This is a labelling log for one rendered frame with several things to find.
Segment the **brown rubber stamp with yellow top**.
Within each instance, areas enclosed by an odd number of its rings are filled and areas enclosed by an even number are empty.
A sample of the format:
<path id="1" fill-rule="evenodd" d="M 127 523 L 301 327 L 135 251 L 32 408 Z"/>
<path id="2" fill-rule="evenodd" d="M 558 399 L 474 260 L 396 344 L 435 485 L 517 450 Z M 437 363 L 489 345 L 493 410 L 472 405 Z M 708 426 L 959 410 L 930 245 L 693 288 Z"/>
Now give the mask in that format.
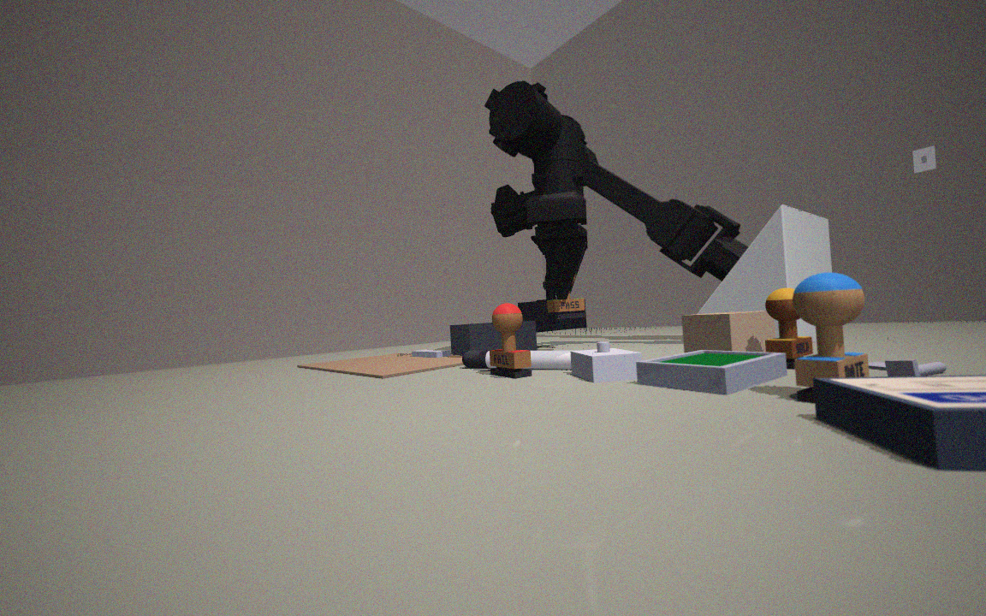
<path id="1" fill-rule="evenodd" d="M 766 353 L 784 353 L 787 356 L 787 369 L 795 370 L 795 358 L 813 353 L 811 337 L 798 336 L 798 313 L 792 305 L 795 289 L 777 289 L 768 296 L 764 307 L 771 318 L 778 321 L 779 338 L 764 340 Z"/>

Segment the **tan box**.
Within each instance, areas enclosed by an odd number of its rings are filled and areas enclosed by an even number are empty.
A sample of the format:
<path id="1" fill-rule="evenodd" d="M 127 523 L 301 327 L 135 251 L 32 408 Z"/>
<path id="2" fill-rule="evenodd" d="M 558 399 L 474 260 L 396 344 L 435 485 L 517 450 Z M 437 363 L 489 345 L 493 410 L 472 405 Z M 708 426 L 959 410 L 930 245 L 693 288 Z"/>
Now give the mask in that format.
<path id="1" fill-rule="evenodd" d="M 766 352 L 775 339 L 775 319 L 767 311 L 682 315 L 685 353 L 699 350 Z"/>

